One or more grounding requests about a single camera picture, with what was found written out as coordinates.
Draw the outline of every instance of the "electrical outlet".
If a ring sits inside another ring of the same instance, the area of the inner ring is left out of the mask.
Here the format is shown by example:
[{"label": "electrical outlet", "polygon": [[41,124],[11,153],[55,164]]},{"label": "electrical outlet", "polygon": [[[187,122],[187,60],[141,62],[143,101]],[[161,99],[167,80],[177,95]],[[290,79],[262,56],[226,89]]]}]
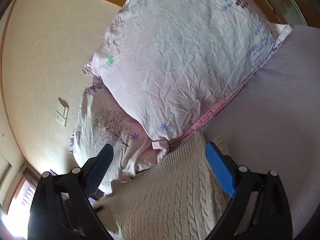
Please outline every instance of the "electrical outlet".
[{"label": "electrical outlet", "polygon": [[66,127],[67,125],[67,119],[60,114],[58,111],[56,112],[56,120],[58,121],[59,124],[61,124],[62,126]]}]

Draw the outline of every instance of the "mattress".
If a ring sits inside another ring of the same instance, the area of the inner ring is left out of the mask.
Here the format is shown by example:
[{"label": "mattress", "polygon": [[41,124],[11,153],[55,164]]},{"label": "mattress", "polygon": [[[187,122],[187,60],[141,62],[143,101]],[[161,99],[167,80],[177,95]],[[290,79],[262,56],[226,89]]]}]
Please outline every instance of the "mattress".
[{"label": "mattress", "polygon": [[202,132],[222,136],[238,165],[276,170],[293,235],[320,202],[320,29],[295,26],[281,48]]}]

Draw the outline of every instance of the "blue floral pattern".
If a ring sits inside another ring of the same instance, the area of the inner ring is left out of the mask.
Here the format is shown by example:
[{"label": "blue floral pattern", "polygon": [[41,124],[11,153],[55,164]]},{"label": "blue floral pattern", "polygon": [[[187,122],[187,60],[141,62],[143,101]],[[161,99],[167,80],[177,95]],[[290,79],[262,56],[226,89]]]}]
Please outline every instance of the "blue floral pattern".
[{"label": "blue floral pattern", "polygon": [[138,133],[134,133],[134,134],[131,135],[131,139],[134,140],[134,141],[135,141],[135,140],[139,141],[140,136],[139,136]]},{"label": "blue floral pattern", "polygon": [[167,125],[166,123],[164,123],[164,124],[161,124],[160,125],[160,129],[162,129],[163,131],[164,130],[169,130],[169,129],[171,129],[171,125]]}]

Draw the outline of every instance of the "pillowcase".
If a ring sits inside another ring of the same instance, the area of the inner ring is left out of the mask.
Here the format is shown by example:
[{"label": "pillowcase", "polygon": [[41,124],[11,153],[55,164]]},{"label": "pillowcase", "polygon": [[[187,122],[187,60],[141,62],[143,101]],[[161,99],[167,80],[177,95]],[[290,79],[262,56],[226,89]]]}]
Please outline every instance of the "pillowcase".
[{"label": "pillowcase", "polygon": [[161,157],[222,109],[291,30],[244,0],[127,0],[84,73],[102,78]]},{"label": "pillowcase", "polygon": [[82,96],[78,121],[73,134],[73,155],[82,167],[98,155],[106,143],[114,148],[114,158],[99,187],[111,193],[111,181],[128,181],[138,171],[157,164],[158,150],[142,126],[117,104],[102,80],[93,79],[93,86]]}]

